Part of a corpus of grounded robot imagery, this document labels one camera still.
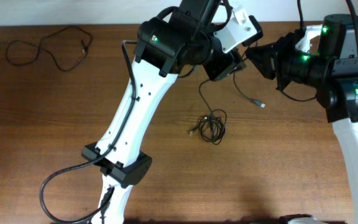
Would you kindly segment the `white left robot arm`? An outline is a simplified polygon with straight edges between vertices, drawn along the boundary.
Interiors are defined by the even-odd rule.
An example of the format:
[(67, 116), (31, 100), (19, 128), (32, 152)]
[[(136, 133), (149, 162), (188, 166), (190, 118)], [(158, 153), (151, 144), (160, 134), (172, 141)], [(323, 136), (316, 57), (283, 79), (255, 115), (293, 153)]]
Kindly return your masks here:
[(152, 158), (140, 150), (145, 131), (168, 89), (184, 66), (202, 66), (209, 80), (225, 78), (240, 62), (233, 45), (218, 34), (227, 23), (213, 24), (227, 1), (182, 1), (143, 22), (135, 41), (134, 59), (126, 60), (129, 83), (104, 136), (88, 144), (82, 155), (99, 166), (103, 189), (97, 212), (88, 223), (122, 223), (129, 194), (149, 170)]

